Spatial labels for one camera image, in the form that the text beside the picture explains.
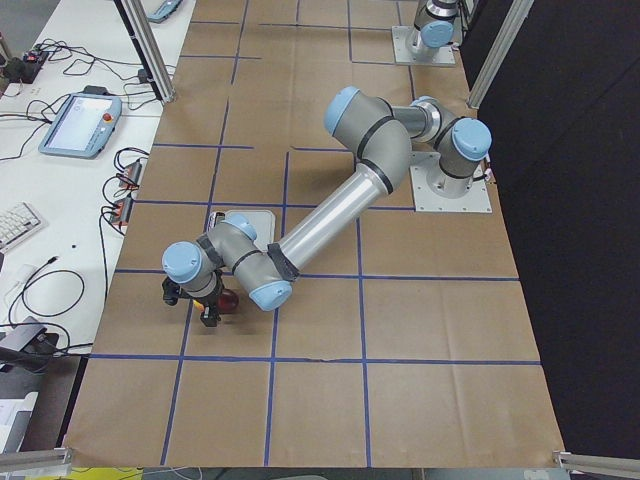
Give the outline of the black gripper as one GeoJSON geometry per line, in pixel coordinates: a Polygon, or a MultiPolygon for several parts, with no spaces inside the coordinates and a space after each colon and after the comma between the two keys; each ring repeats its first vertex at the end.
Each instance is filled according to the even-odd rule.
{"type": "Polygon", "coordinates": [[[214,328],[220,321],[220,314],[217,309],[218,299],[224,289],[224,283],[220,272],[214,272],[209,284],[198,293],[197,303],[201,311],[200,320],[206,326],[214,328]]]}

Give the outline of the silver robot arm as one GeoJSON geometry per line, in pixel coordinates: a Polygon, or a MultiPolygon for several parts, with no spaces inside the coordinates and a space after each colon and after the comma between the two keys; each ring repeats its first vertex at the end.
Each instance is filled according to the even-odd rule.
{"type": "Polygon", "coordinates": [[[482,121],[457,116],[432,97],[393,106],[355,86],[336,94],[324,126],[354,154],[353,174],[265,249],[258,248],[256,230],[241,214],[226,215],[195,241],[168,246],[162,256],[162,298],[167,305],[194,301],[201,307],[202,323],[216,326],[225,290],[222,271],[228,269],[261,310],[275,310],[291,296],[301,269],[378,198],[401,184],[418,161],[413,144],[426,143],[438,154],[436,172],[427,180],[444,198],[466,192],[492,144],[482,121]]]}
{"type": "Polygon", "coordinates": [[[455,0],[420,0],[414,16],[415,39],[412,45],[415,51],[438,51],[448,45],[454,36],[458,13],[455,0]]]}

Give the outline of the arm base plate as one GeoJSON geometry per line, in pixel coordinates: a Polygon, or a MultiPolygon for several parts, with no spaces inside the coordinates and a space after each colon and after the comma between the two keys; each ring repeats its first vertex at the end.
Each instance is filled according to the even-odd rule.
{"type": "Polygon", "coordinates": [[[393,26],[394,62],[405,66],[453,67],[456,64],[450,45],[438,48],[426,46],[413,26],[393,26]]]}
{"type": "Polygon", "coordinates": [[[466,179],[448,176],[435,151],[413,151],[410,164],[414,208],[418,213],[490,214],[492,207],[482,164],[466,179]]]}

